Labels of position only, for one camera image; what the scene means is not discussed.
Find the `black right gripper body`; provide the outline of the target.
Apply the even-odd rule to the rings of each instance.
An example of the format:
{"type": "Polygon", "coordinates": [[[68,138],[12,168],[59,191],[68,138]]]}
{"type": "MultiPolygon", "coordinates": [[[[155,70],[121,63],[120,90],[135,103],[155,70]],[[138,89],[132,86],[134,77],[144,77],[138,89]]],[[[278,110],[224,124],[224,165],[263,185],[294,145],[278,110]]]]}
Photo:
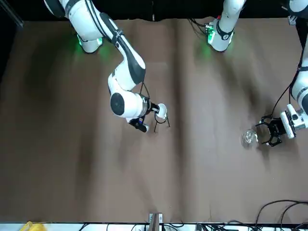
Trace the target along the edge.
{"type": "Polygon", "coordinates": [[[138,129],[144,133],[149,130],[149,126],[144,124],[145,117],[151,112],[151,101],[145,100],[144,106],[141,111],[141,115],[128,120],[128,123],[132,125],[135,129],[138,129]]]}

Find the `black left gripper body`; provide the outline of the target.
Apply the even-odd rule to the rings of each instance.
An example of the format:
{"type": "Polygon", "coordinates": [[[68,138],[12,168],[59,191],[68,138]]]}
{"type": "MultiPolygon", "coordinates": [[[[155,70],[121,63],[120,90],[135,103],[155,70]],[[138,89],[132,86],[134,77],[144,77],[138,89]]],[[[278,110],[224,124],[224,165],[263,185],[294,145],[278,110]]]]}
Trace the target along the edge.
{"type": "Polygon", "coordinates": [[[269,128],[270,135],[283,135],[283,123],[280,118],[273,118],[273,126],[269,128]]]}

